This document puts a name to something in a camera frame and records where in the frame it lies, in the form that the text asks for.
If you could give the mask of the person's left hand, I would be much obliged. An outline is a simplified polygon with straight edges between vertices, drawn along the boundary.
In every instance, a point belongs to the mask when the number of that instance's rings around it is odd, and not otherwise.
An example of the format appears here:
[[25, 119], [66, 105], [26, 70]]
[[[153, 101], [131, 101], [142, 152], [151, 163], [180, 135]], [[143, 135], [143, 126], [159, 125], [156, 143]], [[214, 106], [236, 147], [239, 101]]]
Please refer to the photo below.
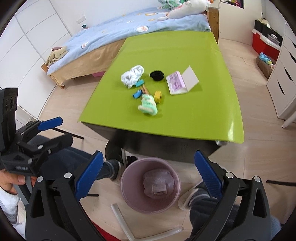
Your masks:
[[6, 169], [0, 171], [0, 186], [10, 194], [16, 195], [17, 191], [14, 185], [24, 185], [25, 182], [25, 176], [23, 175], [9, 173]]

